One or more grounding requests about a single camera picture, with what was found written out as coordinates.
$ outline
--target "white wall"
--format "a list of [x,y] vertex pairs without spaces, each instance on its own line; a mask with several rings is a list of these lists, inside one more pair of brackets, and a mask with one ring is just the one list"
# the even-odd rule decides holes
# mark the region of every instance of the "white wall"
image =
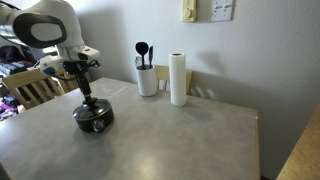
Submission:
[[137,40],[153,41],[155,64],[184,52],[195,96],[258,110],[262,174],[275,179],[320,100],[320,1],[235,1],[233,21],[207,22],[198,0],[200,22],[182,23],[181,0],[69,0],[101,51],[95,78],[136,82]]

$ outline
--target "black ladle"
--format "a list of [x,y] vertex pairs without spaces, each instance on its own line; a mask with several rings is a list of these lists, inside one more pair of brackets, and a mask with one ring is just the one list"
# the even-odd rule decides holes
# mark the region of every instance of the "black ladle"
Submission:
[[151,46],[151,47],[149,48],[150,69],[152,68],[152,65],[151,65],[152,59],[153,59],[153,46]]
[[144,55],[147,54],[149,46],[145,42],[138,42],[136,44],[136,51],[141,55],[142,58],[142,70],[144,70]]

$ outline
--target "paper towel roll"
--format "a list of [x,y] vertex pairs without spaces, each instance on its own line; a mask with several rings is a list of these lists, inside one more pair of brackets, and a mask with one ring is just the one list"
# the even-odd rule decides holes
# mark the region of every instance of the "paper towel roll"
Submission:
[[186,104],[186,58],[182,53],[169,55],[171,103],[176,106]]

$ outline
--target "wall plate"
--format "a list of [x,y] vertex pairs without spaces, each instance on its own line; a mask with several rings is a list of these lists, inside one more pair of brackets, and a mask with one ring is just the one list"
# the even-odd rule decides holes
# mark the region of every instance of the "wall plate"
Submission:
[[232,20],[234,0],[212,0],[210,21]]

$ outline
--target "utensil holder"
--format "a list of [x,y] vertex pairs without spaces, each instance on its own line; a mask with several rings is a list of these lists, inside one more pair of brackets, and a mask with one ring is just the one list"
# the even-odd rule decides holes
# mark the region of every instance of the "utensil holder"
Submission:
[[158,92],[155,67],[144,65],[136,68],[139,93],[141,96],[153,96]]

